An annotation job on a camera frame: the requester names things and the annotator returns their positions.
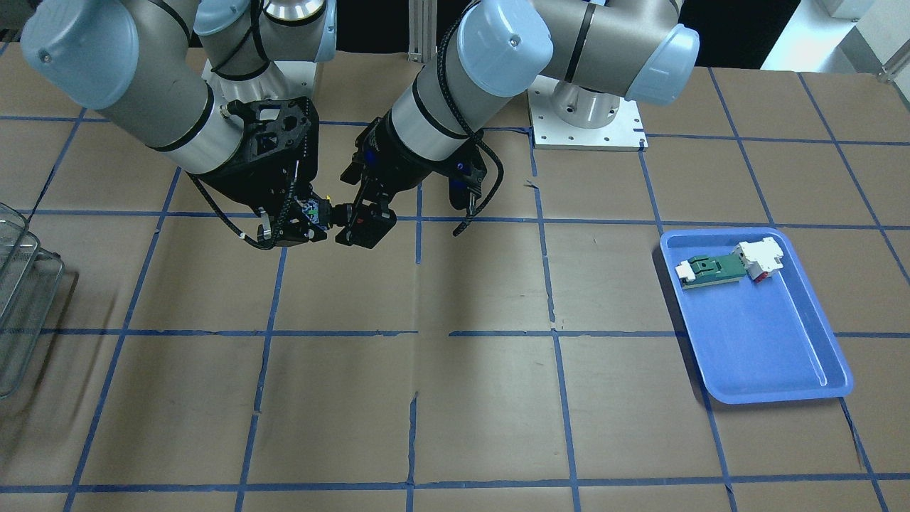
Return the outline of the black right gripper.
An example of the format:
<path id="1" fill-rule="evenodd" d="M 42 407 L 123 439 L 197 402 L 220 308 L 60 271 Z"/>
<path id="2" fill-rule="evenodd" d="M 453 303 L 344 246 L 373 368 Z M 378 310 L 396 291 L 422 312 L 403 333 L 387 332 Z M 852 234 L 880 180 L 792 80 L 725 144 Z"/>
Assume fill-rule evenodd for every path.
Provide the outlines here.
<path id="1" fill-rule="evenodd" d="M 271 247 L 313 242 L 306 214 L 329 214 L 329 200 L 315 194 L 319 114 L 308 96 L 227 104 L 242 120 L 238 148 L 214 171 L 191 175 L 204 196 L 213 188 L 259 215 L 256 241 Z M 287 207 L 286 220 L 277 215 Z"/>

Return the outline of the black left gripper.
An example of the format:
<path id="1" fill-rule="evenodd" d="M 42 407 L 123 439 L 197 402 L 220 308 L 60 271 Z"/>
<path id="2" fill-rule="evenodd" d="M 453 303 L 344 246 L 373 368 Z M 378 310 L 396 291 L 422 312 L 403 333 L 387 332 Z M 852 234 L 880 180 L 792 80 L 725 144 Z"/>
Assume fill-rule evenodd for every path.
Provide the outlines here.
<path id="1" fill-rule="evenodd" d="M 360 188 L 352 203 L 333 207 L 333 224 L 339 229 L 335 243 L 374 249 L 397 223 L 389 202 L 432 173 L 449 180 L 449 201 L 455 210 L 482 211 L 487 168 L 475 140 L 457 142 L 448 158 L 429 160 L 401 142 L 389 117 L 374 119 L 355 139 L 350 166 L 341 175 L 343 182 Z"/>

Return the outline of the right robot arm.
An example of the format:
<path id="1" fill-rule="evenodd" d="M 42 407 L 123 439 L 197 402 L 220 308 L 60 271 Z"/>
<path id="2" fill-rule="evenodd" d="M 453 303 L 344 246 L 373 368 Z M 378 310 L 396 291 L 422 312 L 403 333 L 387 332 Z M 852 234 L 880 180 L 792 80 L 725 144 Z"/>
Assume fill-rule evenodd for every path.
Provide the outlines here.
<path id="1" fill-rule="evenodd" d="M 322 242 L 350 216 L 313 191 L 319 116 L 279 67 L 331 60 L 336 26 L 334 1 L 43 1 L 21 50 L 269 250 Z"/>

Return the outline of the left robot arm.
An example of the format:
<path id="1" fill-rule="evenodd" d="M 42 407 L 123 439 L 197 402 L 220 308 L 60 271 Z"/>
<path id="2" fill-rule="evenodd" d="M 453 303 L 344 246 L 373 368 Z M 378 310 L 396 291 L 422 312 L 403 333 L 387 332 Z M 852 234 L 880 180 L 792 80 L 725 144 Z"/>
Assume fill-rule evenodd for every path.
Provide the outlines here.
<path id="1" fill-rule="evenodd" d="M 538 77 L 665 106 L 701 50 L 680 1 L 473 1 L 410 87 L 355 141 L 342 181 L 358 186 L 333 210 L 338 243 L 372 249 L 395 226 L 391 201 L 437 173 L 459 235 L 487 208 L 505 169 L 484 142 L 488 120 Z"/>

